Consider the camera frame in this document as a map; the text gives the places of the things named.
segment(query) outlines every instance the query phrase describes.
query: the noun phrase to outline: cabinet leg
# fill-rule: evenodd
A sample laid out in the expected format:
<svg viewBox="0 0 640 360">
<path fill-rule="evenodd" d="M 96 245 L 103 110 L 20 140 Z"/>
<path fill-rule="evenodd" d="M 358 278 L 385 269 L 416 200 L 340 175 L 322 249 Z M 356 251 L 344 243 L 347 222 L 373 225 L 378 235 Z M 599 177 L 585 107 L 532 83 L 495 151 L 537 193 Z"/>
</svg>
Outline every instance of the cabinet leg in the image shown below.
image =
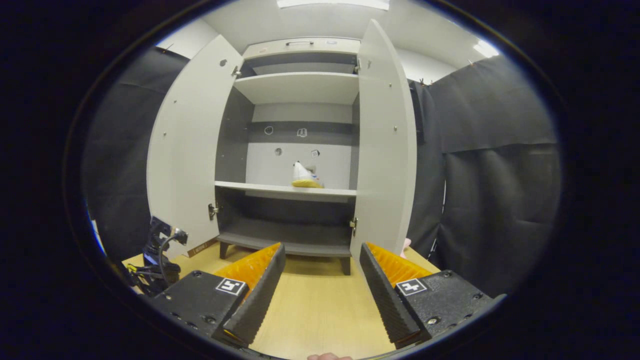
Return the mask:
<svg viewBox="0 0 640 360">
<path fill-rule="evenodd" d="M 340 265 L 344 275 L 351 275 L 351 258 L 340 258 Z"/>
<path fill-rule="evenodd" d="M 229 244 L 220 242 L 220 259 L 227 258 L 227 249 L 229 248 Z"/>
</svg>

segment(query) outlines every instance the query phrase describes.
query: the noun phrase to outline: open cabinet door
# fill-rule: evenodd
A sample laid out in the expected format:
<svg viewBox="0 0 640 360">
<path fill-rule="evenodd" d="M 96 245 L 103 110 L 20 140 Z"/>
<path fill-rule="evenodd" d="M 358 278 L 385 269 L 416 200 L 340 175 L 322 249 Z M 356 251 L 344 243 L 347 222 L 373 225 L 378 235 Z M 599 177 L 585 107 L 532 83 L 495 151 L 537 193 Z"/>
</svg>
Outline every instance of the open cabinet door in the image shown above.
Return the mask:
<svg viewBox="0 0 640 360">
<path fill-rule="evenodd" d="M 365 241 L 400 254 L 413 206 L 416 135 L 409 86 L 389 37 L 371 20 L 358 54 L 360 155 L 351 255 Z"/>
<path fill-rule="evenodd" d="M 219 235 L 215 206 L 216 148 L 220 122 L 243 57 L 218 35 L 171 85 L 151 133 L 147 195 L 151 215 L 189 234 L 172 241 L 171 259 Z"/>
</svg>

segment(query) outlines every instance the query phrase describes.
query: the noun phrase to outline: white cabinet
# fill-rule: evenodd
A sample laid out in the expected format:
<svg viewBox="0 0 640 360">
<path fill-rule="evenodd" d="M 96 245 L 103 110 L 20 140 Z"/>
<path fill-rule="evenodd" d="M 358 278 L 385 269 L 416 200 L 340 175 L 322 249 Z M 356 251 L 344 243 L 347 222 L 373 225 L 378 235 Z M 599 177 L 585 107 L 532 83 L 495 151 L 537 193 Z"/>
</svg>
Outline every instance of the white cabinet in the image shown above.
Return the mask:
<svg viewBox="0 0 640 360">
<path fill-rule="evenodd" d="M 314 61 L 351 72 L 290 71 Z M 254 70 L 265 66 L 267 74 Z M 221 256 L 228 244 L 282 241 L 290 254 L 339 257 L 348 273 L 363 241 L 400 252 L 415 152 L 406 77 L 375 20 L 362 41 L 277 40 L 250 46 L 244 59 L 218 36 L 187 64 L 158 113 L 149 206 L 189 233 L 188 246 L 172 244 L 169 257 L 216 237 Z M 294 159 L 316 166 L 326 188 L 293 188 Z M 219 209 L 211 218 L 209 204 Z"/>
</svg>

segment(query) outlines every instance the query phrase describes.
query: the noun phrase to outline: black curtain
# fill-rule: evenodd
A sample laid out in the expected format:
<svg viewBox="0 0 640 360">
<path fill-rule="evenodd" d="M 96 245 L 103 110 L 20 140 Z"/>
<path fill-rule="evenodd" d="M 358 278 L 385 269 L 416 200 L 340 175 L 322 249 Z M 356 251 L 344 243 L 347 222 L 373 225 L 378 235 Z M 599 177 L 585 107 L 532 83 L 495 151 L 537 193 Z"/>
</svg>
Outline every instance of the black curtain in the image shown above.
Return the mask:
<svg viewBox="0 0 640 360">
<path fill-rule="evenodd" d="M 107 255 L 121 261 L 147 240 L 147 150 L 160 104 L 189 59 L 149 49 L 104 96 L 89 131 L 83 188 Z"/>
<path fill-rule="evenodd" d="M 413 87 L 433 143 L 418 147 L 412 247 L 490 296 L 510 293 L 545 248 L 556 213 L 553 114 L 503 56 Z M 443 214 L 442 193 L 433 190 L 442 178 Z"/>
</svg>

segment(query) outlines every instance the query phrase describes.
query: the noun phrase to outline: ceiling light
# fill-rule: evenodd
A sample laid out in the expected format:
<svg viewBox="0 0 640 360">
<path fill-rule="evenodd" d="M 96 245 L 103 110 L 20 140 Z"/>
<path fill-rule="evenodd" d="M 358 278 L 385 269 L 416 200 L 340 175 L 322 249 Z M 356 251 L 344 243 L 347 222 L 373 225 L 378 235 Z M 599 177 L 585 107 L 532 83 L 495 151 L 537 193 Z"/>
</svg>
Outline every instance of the ceiling light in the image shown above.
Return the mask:
<svg viewBox="0 0 640 360">
<path fill-rule="evenodd" d="M 489 45 L 489 43 L 484 40 L 479 40 L 477 45 L 474 45 L 474 49 L 484 55 L 485 58 L 499 55 L 498 50 L 496 50 L 493 46 Z"/>
<path fill-rule="evenodd" d="M 277 0 L 280 8 L 310 4 L 349 4 L 367 6 L 380 10 L 389 10 L 390 0 Z"/>
</svg>

